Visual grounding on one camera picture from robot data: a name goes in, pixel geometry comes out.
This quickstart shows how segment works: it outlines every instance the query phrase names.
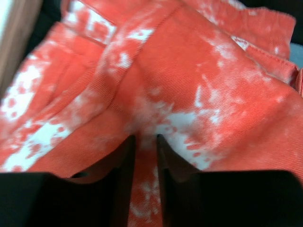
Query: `clothing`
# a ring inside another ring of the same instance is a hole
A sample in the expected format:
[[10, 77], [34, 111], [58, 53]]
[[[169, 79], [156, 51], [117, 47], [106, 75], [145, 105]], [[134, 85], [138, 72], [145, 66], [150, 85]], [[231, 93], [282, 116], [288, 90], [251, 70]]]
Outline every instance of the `clothing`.
[[70, 6], [2, 100], [3, 172], [69, 177], [135, 134], [129, 226], [141, 227], [161, 226], [156, 134], [203, 171], [303, 179], [291, 16], [234, 0]]

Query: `tie-dye fabric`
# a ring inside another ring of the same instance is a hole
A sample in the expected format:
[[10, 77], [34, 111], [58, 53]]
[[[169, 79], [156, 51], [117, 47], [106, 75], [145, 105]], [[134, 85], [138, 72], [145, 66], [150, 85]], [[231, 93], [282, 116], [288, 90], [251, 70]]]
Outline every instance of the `tie-dye fabric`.
[[135, 134], [130, 227], [162, 225], [159, 133], [203, 171], [302, 181], [294, 24], [235, 0], [71, 1], [2, 100], [1, 171], [69, 177]]

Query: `white surface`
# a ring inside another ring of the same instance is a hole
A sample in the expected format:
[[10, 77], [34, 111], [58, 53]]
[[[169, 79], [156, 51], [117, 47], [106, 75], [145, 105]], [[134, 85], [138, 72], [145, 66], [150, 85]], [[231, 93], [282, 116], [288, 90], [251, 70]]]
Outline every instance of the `white surface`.
[[5, 31], [9, 13], [13, 6], [14, 0], [0, 0], [0, 42]]

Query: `wooden edge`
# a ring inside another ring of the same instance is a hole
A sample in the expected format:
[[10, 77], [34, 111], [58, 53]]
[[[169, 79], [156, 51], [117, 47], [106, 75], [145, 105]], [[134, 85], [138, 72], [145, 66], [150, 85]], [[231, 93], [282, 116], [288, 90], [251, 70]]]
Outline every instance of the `wooden edge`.
[[11, 84], [33, 32], [42, 0], [13, 0], [0, 43], [0, 98]]

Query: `red fabric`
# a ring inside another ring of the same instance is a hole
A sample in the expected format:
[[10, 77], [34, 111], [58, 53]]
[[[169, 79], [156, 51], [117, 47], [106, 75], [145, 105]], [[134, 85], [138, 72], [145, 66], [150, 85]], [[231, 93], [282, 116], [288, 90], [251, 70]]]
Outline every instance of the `red fabric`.
[[140, 227], [161, 226], [158, 133], [203, 171], [302, 181], [293, 27], [234, 0], [72, 1], [2, 100], [1, 170], [69, 177], [135, 134], [129, 226]]

